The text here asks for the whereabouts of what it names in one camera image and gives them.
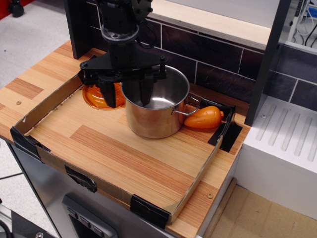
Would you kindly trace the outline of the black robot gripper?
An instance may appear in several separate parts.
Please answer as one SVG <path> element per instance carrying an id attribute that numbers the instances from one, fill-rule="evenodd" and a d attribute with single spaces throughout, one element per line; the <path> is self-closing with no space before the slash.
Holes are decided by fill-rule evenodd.
<path id="1" fill-rule="evenodd" d="M 80 63 L 79 78 L 85 85 L 97 85 L 111 108 L 116 108 L 115 82 L 140 80 L 140 99 L 147 105 L 154 82 L 167 78 L 166 63 L 165 56 L 141 50 L 134 43 L 111 44 L 105 54 Z"/>

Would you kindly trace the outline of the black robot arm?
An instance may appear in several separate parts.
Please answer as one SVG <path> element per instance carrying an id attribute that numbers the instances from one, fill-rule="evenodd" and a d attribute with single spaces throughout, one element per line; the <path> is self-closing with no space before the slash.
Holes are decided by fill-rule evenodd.
<path id="1" fill-rule="evenodd" d="M 139 25 L 144 23 L 154 34 L 155 28 L 146 20 L 153 11 L 149 0 L 98 0 L 102 17 L 101 34 L 108 51 L 80 64 L 84 85 L 97 86 L 111 108 L 116 107 L 115 83 L 138 81 L 143 106 L 150 102 L 154 83 L 166 78 L 167 58 L 144 52 L 153 45 L 139 40 Z"/>

